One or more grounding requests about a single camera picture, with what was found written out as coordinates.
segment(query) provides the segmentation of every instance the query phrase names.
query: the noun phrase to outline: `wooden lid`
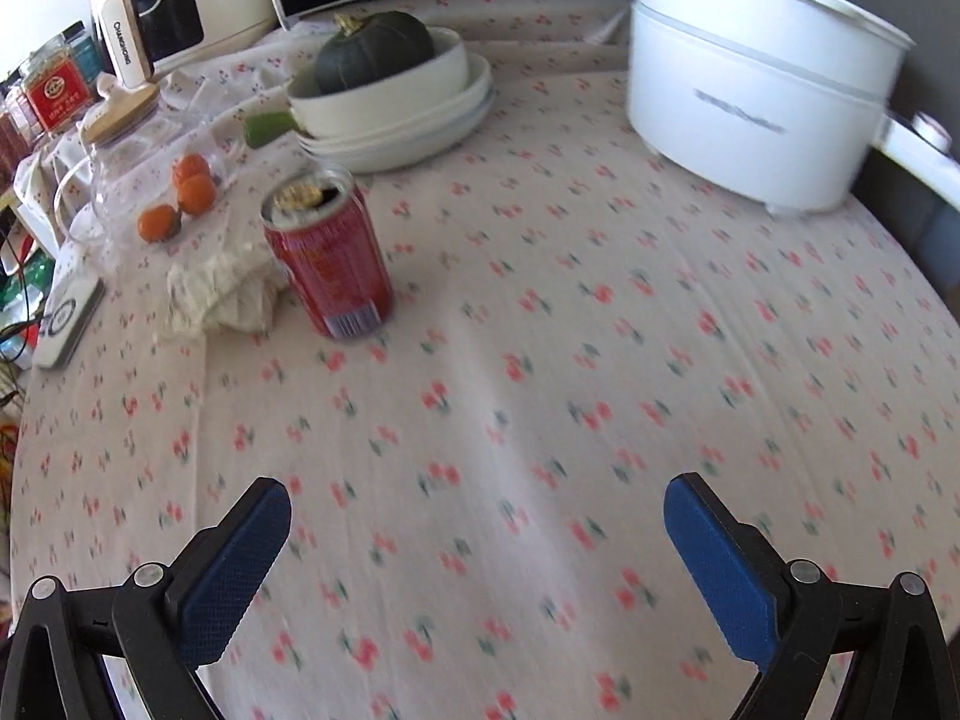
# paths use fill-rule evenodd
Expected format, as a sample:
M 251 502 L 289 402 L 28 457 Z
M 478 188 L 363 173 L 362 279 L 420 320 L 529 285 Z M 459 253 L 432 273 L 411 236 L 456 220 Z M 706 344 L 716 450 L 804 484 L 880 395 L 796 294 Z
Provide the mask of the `wooden lid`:
M 90 146 L 102 146 L 152 113 L 160 89 L 148 83 L 132 92 L 112 90 L 97 106 L 91 121 L 80 129 L 80 138 Z

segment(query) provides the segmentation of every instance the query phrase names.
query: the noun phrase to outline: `green vegetable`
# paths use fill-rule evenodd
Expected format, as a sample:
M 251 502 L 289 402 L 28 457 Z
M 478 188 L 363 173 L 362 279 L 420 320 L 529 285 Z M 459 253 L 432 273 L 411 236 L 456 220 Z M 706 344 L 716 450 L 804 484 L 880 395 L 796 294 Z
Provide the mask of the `green vegetable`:
M 366 86 L 433 59 L 430 32 L 409 13 L 391 10 L 366 19 L 338 14 L 334 19 L 340 31 L 314 63 L 321 94 Z
M 257 113 L 244 119 L 243 138 L 250 148 L 262 148 L 291 129 L 296 129 L 296 122 L 289 111 Z

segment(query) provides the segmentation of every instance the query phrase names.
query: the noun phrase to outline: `stack of dishes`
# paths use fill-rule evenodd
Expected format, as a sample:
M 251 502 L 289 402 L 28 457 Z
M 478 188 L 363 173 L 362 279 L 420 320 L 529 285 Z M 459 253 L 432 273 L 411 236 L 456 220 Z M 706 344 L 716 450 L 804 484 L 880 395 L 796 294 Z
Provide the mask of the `stack of dishes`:
M 287 87 L 301 146 L 352 172 L 395 170 L 477 129 L 493 104 L 490 63 L 452 29 L 430 28 L 436 55 L 376 83 L 320 95 L 307 66 Z

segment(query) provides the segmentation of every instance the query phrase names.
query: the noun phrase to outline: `barcode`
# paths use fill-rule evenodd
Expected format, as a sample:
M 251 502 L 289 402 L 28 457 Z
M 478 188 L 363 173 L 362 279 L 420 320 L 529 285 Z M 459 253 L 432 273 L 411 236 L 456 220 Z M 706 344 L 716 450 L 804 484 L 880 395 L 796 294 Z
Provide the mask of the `barcode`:
M 373 333 L 380 324 L 380 314 L 371 301 L 366 306 L 349 314 L 325 317 L 326 328 L 334 338 L 358 338 Z

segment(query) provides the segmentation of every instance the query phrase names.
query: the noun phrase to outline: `metal screw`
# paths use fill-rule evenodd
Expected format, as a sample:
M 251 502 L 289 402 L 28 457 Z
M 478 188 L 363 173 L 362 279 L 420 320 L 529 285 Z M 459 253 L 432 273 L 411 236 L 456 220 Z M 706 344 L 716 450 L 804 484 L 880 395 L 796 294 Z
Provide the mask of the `metal screw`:
M 790 576 L 803 584 L 816 584 L 820 581 L 820 570 L 809 560 L 797 560 L 790 564 Z
M 141 565 L 133 574 L 133 581 L 138 587 L 153 587 L 161 579 L 163 579 L 163 566 L 155 562 Z
M 916 574 L 901 576 L 901 587 L 910 595 L 923 595 L 926 592 L 926 582 Z
M 56 582 L 50 577 L 43 577 L 43 579 L 38 579 L 34 584 L 34 589 L 30 591 L 32 596 L 38 601 L 42 601 L 44 598 L 49 598 L 54 594 L 56 590 Z

